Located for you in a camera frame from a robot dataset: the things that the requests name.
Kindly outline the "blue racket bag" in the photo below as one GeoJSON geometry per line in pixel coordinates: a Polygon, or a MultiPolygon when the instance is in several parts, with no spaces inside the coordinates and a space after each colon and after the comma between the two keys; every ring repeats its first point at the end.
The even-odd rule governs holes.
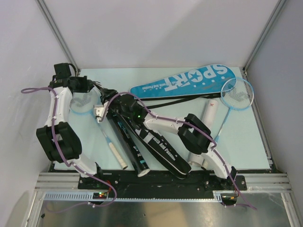
{"type": "Polygon", "coordinates": [[[141,100],[176,98],[218,98],[221,88],[236,77],[232,68],[211,64],[130,88],[141,100]]]}

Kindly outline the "white shuttlecock tube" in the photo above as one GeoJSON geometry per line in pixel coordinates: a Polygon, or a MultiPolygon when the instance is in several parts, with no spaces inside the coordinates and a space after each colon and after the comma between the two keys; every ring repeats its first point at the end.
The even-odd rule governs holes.
{"type": "MultiPolygon", "coordinates": [[[[211,130],[213,127],[218,106],[218,101],[214,99],[209,100],[207,103],[202,122],[209,128],[209,130],[211,130]]],[[[190,165],[201,167],[202,169],[207,169],[208,166],[207,161],[202,157],[202,155],[190,153],[187,161],[190,165]]]]}

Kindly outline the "black shuttlecock tube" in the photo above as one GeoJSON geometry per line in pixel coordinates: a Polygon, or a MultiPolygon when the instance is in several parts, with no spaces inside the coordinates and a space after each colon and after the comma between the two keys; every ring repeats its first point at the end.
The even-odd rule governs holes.
{"type": "Polygon", "coordinates": [[[113,128],[119,142],[121,143],[124,152],[130,160],[138,177],[147,175],[150,171],[145,159],[132,139],[125,124],[118,118],[117,115],[109,113],[107,119],[113,128]]]}

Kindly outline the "black racket bag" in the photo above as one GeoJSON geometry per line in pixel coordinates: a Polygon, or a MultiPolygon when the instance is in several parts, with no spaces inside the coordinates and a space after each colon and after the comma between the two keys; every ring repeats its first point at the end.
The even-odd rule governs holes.
{"type": "MultiPolygon", "coordinates": [[[[114,89],[104,88],[98,82],[96,83],[96,87],[101,94],[100,100],[102,105],[104,104],[105,94],[118,93],[114,89]]],[[[151,116],[149,111],[142,104],[138,103],[133,95],[129,93],[123,94],[125,106],[121,113],[110,113],[118,116],[128,131],[147,148],[162,166],[178,179],[185,179],[191,171],[189,164],[177,153],[159,131],[148,129],[143,124],[146,117],[151,116]]]]}

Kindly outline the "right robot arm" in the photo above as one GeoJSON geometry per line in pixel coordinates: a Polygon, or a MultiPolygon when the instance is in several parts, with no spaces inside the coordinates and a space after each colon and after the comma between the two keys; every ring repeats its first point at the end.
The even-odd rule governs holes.
{"type": "Polygon", "coordinates": [[[160,131],[178,135],[188,151],[201,155],[213,167],[222,188],[228,190],[236,184],[236,169],[226,163],[215,149],[217,144],[209,129],[195,115],[190,113],[184,119],[158,116],[138,97],[129,92],[117,93],[115,90],[103,95],[101,102],[105,108],[104,114],[116,114],[166,168],[176,169],[182,162],[177,160],[174,150],[169,148],[170,144],[160,131]]]}

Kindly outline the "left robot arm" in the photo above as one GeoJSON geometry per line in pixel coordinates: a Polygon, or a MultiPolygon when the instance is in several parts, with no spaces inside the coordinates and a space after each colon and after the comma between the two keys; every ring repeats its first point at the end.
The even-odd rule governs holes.
{"type": "Polygon", "coordinates": [[[105,184],[99,165],[82,154],[82,144],[68,123],[70,103],[74,93],[88,94],[94,83],[84,77],[73,77],[71,63],[54,65],[55,75],[45,89],[50,91],[51,105],[45,126],[36,130],[36,136],[50,161],[73,166],[89,184],[99,189],[105,184]]]}

